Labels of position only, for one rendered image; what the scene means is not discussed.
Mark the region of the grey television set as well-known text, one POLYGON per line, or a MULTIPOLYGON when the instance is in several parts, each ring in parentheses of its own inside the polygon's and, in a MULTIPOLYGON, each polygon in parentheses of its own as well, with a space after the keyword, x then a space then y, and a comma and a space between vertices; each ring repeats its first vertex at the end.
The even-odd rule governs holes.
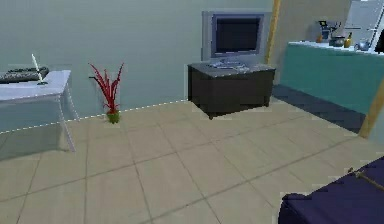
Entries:
POLYGON ((262 9, 203 11, 201 60, 264 63, 271 17, 262 9))

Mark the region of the dark brown cabinet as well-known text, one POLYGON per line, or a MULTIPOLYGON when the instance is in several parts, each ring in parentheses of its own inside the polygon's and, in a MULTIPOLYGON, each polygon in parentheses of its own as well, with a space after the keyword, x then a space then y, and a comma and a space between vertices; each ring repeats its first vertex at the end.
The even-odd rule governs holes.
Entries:
POLYGON ((210 119, 256 107, 268 107, 275 68, 257 64, 248 71, 219 69, 208 63, 191 63, 188 68, 187 99, 210 119))

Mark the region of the red house plant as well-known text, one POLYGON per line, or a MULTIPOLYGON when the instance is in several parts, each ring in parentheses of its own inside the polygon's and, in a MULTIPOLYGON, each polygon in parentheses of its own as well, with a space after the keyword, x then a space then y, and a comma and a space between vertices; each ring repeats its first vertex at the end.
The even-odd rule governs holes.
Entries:
POLYGON ((108 108, 106 111, 108 121, 111 124, 116 124, 120 121, 120 110, 119 104, 116 102, 116 95, 118 85, 121 81, 121 74, 124 64, 121 64, 117 76, 114 80, 110 79, 107 70, 104 70, 104 74, 101 74, 93 64, 90 64, 90 66, 94 72, 94 76, 90 76, 90 79, 96 81, 104 96, 105 102, 103 103, 103 106, 108 108))

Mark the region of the teal kitchen counter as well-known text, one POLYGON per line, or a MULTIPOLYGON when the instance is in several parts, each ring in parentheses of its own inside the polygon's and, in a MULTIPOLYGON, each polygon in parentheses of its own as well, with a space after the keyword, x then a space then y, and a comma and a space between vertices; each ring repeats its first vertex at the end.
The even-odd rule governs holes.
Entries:
POLYGON ((383 55, 313 42, 289 42, 280 83, 367 114, 383 78, 383 55))

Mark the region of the white table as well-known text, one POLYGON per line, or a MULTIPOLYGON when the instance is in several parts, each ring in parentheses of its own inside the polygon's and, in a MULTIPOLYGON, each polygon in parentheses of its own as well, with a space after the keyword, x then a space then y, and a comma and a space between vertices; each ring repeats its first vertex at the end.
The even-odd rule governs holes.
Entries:
POLYGON ((70 76, 70 70, 50 71, 44 78, 44 84, 40 84, 38 81, 0 84, 0 107, 44 100, 56 102, 59 108, 59 120, 64 128, 69 149, 75 152, 76 148, 68 130, 62 109, 62 101, 63 98, 66 97, 74 118, 77 121, 80 120, 68 84, 70 76))

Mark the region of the dark round pot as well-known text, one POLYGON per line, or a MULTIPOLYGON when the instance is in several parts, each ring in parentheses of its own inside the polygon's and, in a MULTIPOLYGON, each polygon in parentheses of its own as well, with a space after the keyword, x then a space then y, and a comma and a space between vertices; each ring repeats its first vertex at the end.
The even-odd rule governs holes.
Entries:
POLYGON ((345 37, 344 36, 334 36, 330 39, 329 45, 333 47, 343 47, 345 37))

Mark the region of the black keyboard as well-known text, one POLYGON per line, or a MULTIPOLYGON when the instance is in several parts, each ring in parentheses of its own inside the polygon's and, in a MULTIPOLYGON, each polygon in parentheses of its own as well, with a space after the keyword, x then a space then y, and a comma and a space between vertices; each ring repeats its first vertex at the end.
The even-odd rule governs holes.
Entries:
POLYGON ((39 77, 45 78, 49 73, 47 67, 42 67, 39 71, 40 74, 37 74, 35 68, 20 68, 9 70, 7 72, 0 72, 0 84, 38 81, 39 77))

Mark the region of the grey kettle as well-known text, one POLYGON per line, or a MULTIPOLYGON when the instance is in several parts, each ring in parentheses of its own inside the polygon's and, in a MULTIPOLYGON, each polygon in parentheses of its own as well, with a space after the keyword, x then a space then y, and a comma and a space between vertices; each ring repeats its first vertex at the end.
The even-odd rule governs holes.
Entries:
POLYGON ((370 48, 370 41, 368 39, 362 39, 354 45, 354 50, 368 51, 370 48))

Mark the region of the brown stick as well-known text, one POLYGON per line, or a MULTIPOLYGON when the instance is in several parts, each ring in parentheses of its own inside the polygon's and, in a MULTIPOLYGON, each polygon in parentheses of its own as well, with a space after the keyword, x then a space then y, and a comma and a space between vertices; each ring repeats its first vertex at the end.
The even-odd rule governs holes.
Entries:
POLYGON ((384 186, 377 183, 375 180, 369 178, 368 176, 366 176, 364 174, 364 171, 354 170, 353 167, 351 167, 348 169, 347 173, 354 175, 357 179, 363 179, 368 183, 370 183, 371 185, 373 185, 374 187, 376 187, 377 189, 384 191, 384 186))

